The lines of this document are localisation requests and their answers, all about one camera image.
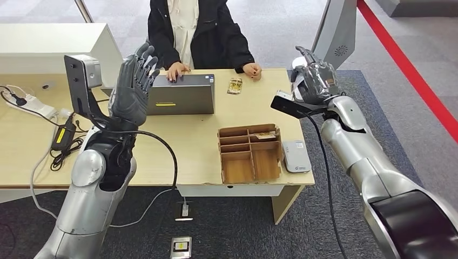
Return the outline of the person's left hand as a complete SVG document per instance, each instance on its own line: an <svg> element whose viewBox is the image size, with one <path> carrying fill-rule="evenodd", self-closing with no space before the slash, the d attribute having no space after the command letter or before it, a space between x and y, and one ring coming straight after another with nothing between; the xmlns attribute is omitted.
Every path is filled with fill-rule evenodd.
<svg viewBox="0 0 458 259"><path fill-rule="evenodd" d="M253 81L259 81L262 76L262 69L257 63L248 63L243 66L243 72Z"/></svg>

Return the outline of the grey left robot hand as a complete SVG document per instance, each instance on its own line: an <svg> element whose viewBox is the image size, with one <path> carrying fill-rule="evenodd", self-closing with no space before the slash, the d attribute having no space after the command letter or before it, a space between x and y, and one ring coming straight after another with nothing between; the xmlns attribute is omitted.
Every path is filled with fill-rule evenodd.
<svg viewBox="0 0 458 259"><path fill-rule="evenodd" d="M149 91L160 74L157 62L154 47L147 42L124 59L110 96L109 111L112 116L137 127L145 123Z"/></svg>

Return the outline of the person's right hand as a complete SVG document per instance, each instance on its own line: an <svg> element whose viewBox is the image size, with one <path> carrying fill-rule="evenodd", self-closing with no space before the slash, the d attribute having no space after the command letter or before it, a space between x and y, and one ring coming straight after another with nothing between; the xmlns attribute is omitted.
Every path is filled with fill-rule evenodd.
<svg viewBox="0 0 458 259"><path fill-rule="evenodd" d="M170 82L176 82L178 78L182 77L185 72L190 72L191 69L181 62L173 63L167 70L166 77Z"/></svg>

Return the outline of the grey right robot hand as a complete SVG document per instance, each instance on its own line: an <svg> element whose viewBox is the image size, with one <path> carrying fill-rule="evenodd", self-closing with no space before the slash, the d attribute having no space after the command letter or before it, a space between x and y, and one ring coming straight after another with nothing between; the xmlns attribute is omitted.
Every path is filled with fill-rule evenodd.
<svg viewBox="0 0 458 259"><path fill-rule="evenodd" d="M295 46L301 54L292 62L293 99L298 102L321 105L340 94L334 67L318 58L311 50Z"/></svg>

